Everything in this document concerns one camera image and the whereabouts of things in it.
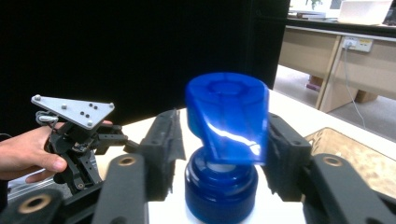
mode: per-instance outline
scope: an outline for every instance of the white plastic container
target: white plastic container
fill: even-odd
[[[364,25],[381,24],[392,0],[347,0],[341,3],[339,22]]]

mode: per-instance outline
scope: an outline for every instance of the triangular metal plate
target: triangular metal plate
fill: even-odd
[[[115,108],[112,103],[67,100],[40,95],[33,96],[32,103],[88,130],[95,127]]]

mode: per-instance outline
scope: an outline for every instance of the power outlet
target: power outlet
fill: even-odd
[[[357,51],[370,52],[373,45],[372,39],[357,38],[346,36],[344,38],[343,48],[353,49]]]

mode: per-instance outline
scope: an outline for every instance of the white tabletop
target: white tabletop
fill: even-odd
[[[279,115],[302,136],[307,136],[324,127],[330,127],[396,160],[396,144],[389,140],[368,133],[274,91],[270,91],[269,105],[271,113]],[[154,118],[126,125],[123,127],[123,132],[129,136],[129,139],[140,143],[153,121]],[[180,110],[180,124],[187,160],[177,161],[173,193],[168,194],[165,202],[148,203],[150,223],[201,223],[191,214],[185,204],[184,170],[190,155],[202,143],[190,132],[185,109]],[[101,177],[106,176],[108,163],[124,153],[122,149],[123,147],[112,147],[105,156],[96,157]],[[301,203],[283,203],[267,188],[262,169],[258,169],[258,173],[259,186],[256,193],[256,204],[250,216],[242,223],[305,223],[303,205]]]

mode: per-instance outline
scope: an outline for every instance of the beige tray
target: beige tray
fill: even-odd
[[[312,145],[312,155],[329,153],[346,159],[370,188],[396,198],[395,160],[331,128],[311,133],[305,139]]]

